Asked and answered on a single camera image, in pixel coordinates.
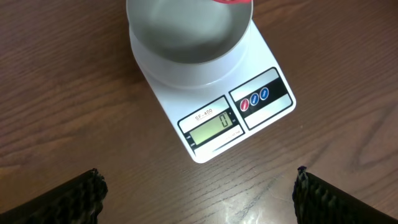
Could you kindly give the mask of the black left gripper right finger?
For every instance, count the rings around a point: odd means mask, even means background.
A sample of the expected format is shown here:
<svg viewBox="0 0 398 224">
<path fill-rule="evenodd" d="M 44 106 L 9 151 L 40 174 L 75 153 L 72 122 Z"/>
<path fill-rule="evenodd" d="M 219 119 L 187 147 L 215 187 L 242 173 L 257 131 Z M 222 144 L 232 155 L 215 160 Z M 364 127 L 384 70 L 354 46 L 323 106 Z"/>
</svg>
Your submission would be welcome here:
<svg viewBox="0 0 398 224">
<path fill-rule="evenodd" d="M 292 193 L 298 224 L 397 224 L 393 218 L 298 168 Z"/>
</svg>

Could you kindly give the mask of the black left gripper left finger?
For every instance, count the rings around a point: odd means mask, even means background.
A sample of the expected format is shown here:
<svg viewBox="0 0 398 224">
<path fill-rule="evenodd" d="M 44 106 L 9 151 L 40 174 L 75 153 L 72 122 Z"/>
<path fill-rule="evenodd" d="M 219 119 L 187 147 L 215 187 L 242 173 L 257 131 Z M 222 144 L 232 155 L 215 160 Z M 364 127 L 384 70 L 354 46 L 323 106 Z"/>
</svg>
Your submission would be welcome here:
<svg viewBox="0 0 398 224">
<path fill-rule="evenodd" d="M 97 224 L 108 193 L 104 177 L 91 169 L 1 214 L 1 223 Z"/>
</svg>

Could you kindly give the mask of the red plastic scoop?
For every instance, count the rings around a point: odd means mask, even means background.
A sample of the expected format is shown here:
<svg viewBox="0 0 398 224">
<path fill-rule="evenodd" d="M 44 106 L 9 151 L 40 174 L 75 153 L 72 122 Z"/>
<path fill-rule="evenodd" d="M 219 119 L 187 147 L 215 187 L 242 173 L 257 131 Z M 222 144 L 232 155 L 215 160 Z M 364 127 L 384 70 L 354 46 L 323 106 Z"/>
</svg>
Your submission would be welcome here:
<svg viewBox="0 0 398 224">
<path fill-rule="evenodd" d="M 213 0 L 222 4 L 250 4 L 252 0 Z"/>
</svg>

